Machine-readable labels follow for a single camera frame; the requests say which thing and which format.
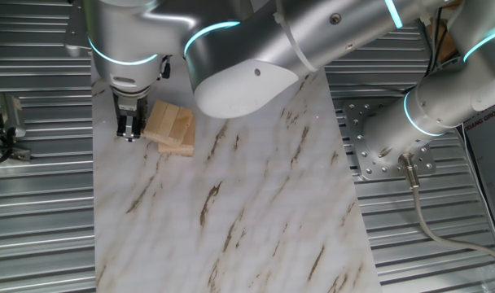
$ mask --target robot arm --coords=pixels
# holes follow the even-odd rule
[[[140,135],[140,101],[164,55],[186,58],[204,113],[233,118],[448,2],[272,0],[253,14],[249,0],[84,0],[83,10],[96,68],[115,94],[118,133],[131,139]],[[456,15],[449,32],[466,62],[430,75],[367,120],[363,134],[377,160],[396,165],[495,103],[495,0],[466,0]]]

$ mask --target glowing blue ring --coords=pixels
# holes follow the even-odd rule
[[[495,38],[495,33],[491,35],[490,37],[485,38],[483,41],[481,41],[479,44],[475,45],[473,48],[471,48],[468,53],[465,55],[465,57],[462,59],[463,62],[466,62],[468,57],[474,53],[475,50],[479,49],[482,45],[486,44],[487,42],[492,41]]]
[[[423,130],[423,129],[420,129],[419,126],[417,126],[413,121],[412,121],[412,118],[410,118],[410,115],[409,115],[409,112],[407,111],[407,98],[409,97],[409,94],[407,94],[405,96],[405,100],[403,101],[403,108],[405,109],[405,114],[407,115],[407,118],[409,119],[410,123],[417,129],[419,130],[421,133],[425,133],[426,135],[430,135],[430,136],[441,136],[443,135],[444,133],[442,134],[432,134],[432,133],[428,133],[427,131]]]
[[[88,42],[92,46],[92,49],[94,49],[95,53],[97,53],[99,56],[105,58],[106,60],[108,60],[110,62],[113,62],[115,64],[119,64],[119,65],[126,65],[126,66],[129,66],[129,65],[141,65],[141,64],[148,63],[148,62],[152,61],[153,59],[157,58],[157,54],[155,54],[155,55],[152,55],[152,56],[150,56],[150,57],[148,57],[146,59],[139,60],[139,61],[133,61],[133,62],[119,61],[119,60],[112,59],[112,58],[106,56],[105,54],[99,52],[99,50],[97,50],[95,48],[95,46],[92,43],[92,41],[90,40],[90,38],[88,38]]]
[[[231,28],[238,24],[240,24],[239,21],[226,21],[223,23],[213,24],[208,26],[207,28],[199,30],[195,35],[193,35],[193,37],[190,38],[190,40],[188,40],[188,42],[184,46],[184,55],[186,56],[186,52],[188,51],[188,49],[190,49],[191,44],[193,44],[193,42],[195,42],[199,37],[202,37],[204,34],[219,28]]]
[[[397,28],[403,28],[403,23],[401,22],[400,14],[397,12],[396,5],[394,5],[393,0],[385,0],[388,10],[391,12],[392,20]]]

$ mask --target bolt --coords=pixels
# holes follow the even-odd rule
[[[338,13],[334,13],[329,18],[329,21],[331,22],[332,25],[337,25],[339,24],[340,21],[342,21],[342,16],[339,15]]]

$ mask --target stacked wooden blocks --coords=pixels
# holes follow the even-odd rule
[[[156,101],[142,134],[159,143],[160,153],[193,156],[195,118],[190,109]]]

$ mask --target mounting plate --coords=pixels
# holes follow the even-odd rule
[[[398,162],[396,165],[385,164],[380,158],[372,155],[365,144],[363,125],[366,117],[381,107],[390,104],[390,99],[358,99],[347,101],[344,104],[344,114],[348,129],[348,136],[354,145],[357,157],[357,167],[360,176],[365,180],[381,180],[405,177],[405,172]],[[418,151],[412,160],[418,175],[430,175],[436,172],[436,163],[428,144],[419,142]]]

